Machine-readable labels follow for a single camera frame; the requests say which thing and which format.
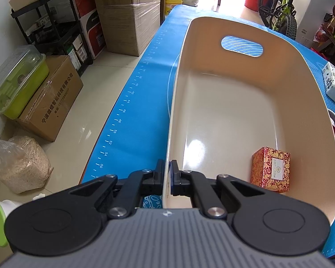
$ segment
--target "bicycle wheel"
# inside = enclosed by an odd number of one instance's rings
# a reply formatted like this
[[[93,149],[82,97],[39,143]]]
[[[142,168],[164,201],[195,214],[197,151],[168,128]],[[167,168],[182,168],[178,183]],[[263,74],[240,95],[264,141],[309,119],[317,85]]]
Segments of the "bicycle wheel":
[[[281,21],[281,26],[278,32],[295,40],[297,36],[297,21],[295,17],[292,15],[286,15]]]
[[[258,13],[266,27],[269,27],[270,11],[273,0],[258,0]]]

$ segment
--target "bag of sawdust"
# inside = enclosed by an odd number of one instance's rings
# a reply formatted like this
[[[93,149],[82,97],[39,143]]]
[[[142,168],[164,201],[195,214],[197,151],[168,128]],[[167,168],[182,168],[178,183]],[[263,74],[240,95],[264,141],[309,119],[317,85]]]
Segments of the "bag of sawdust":
[[[52,169],[34,138],[15,136],[9,141],[0,140],[0,181],[12,192],[43,187]]]

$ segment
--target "children's bicycle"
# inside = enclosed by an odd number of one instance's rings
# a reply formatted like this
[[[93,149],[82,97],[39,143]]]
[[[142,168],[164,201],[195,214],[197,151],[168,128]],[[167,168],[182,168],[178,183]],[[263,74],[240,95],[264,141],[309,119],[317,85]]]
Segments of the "children's bicycle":
[[[259,16],[264,25],[293,40],[297,35],[297,21],[293,0],[259,0]]]

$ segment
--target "white tissue pack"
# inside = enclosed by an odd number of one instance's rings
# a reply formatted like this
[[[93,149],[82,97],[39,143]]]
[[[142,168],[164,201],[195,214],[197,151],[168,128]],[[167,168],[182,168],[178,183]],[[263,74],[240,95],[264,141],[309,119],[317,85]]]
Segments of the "white tissue pack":
[[[326,94],[335,102],[335,66],[328,62],[322,69]]]

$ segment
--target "green plastic container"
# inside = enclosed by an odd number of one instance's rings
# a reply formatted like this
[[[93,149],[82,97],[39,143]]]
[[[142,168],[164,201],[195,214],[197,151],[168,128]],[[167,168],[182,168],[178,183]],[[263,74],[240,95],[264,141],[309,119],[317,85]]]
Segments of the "green plastic container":
[[[25,45],[0,66],[0,114],[14,120],[48,75],[46,56]]]

